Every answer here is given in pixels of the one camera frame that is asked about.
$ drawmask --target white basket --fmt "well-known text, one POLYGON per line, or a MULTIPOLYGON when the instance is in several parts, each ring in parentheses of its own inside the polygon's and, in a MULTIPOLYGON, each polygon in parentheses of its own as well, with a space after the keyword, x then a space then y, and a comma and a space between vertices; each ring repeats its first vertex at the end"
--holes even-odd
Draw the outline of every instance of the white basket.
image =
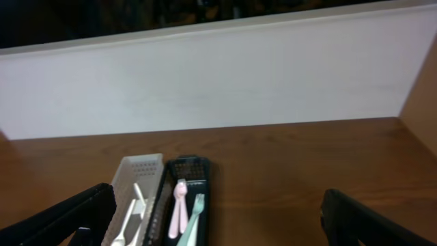
POLYGON ((138 183, 143 193, 143 197, 145 200, 147 200, 145 216, 140 225, 137 246, 143 244, 145 230, 147 229, 147 225, 149 223, 150 213, 153 209, 153 204, 162 172, 162 154, 126 156, 122 159, 122 163, 118 167, 118 170, 115 173, 114 179, 111 183, 114 188, 117 209, 115 210, 115 214, 103 238, 102 245, 111 245, 114 238, 118 235, 129 204, 132 199, 136 198, 133 189, 133 184, 135 182, 138 183))

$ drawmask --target fork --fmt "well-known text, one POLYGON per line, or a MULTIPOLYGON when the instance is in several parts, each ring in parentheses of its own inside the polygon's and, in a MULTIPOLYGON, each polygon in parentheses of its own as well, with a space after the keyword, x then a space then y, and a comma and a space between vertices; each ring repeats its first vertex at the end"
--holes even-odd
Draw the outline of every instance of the fork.
POLYGON ((199 218, 199 215, 203 212, 204 208, 205 208, 205 195, 197 194, 194 201, 193 212, 191 213, 190 221, 188 222, 185 232, 179 239, 179 242, 176 246, 188 245, 188 239, 190 238, 190 234, 195 225, 195 221, 197 220, 197 218, 199 218))

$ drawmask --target wooden table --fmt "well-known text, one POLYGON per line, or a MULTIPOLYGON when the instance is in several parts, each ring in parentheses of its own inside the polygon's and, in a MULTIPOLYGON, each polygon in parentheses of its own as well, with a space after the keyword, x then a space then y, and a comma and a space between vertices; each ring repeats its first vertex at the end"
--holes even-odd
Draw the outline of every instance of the wooden table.
POLYGON ((0 227, 99 182, 123 156, 214 162, 210 244, 327 245, 338 188, 437 242, 437 160, 396 118, 0 141, 0 227))

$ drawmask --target white wall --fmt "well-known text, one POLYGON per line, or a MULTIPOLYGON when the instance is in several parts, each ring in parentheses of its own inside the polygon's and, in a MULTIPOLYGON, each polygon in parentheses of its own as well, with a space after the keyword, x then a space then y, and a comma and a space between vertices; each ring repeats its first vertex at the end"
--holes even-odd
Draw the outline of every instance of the white wall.
POLYGON ((0 128, 28 139, 398 116, 436 4, 339 9, 3 51, 0 128))

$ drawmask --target white spoon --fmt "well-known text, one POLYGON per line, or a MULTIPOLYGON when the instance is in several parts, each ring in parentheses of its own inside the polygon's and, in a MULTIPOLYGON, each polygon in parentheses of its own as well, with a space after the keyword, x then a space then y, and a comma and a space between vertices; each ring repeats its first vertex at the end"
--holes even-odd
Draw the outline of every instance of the white spoon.
POLYGON ((120 229, 120 233, 118 236, 112 241, 111 246, 124 246, 126 244, 126 239, 124 238, 124 230, 126 229, 126 226, 128 225, 130 215, 132 214, 132 210, 134 209, 135 205, 135 199, 133 199, 129 205, 128 212, 126 213, 126 216, 123 220, 122 228, 120 229))

